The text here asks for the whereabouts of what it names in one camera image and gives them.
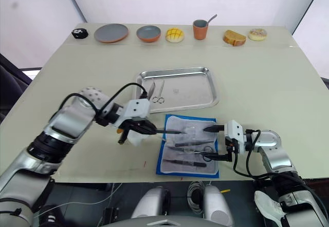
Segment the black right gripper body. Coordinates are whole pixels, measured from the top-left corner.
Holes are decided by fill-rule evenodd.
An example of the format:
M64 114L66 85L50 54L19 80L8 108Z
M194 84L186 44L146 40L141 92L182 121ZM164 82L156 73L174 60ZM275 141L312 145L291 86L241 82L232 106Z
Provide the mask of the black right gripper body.
M230 138L225 136L225 146L226 146L226 156L228 162L232 162L232 155L237 153L237 140L235 138Z

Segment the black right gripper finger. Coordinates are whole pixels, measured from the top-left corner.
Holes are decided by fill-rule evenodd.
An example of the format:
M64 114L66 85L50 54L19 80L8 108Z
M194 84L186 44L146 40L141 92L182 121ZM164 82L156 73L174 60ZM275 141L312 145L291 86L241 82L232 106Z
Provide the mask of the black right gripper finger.
M229 161L229 155L219 155L219 154L203 154L204 159L208 159L209 161Z
M224 130L225 130L224 125L212 125L203 129L204 132L208 132L208 133L218 133Z

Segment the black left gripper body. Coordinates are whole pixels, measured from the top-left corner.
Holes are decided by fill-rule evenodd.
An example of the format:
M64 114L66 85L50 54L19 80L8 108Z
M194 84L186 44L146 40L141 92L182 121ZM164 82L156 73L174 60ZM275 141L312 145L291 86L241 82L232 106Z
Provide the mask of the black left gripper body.
M124 144L128 140L132 145L140 145L144 139L144 134L139 124L132 120L123 121L117 128L117 133L120 134L118 143Z

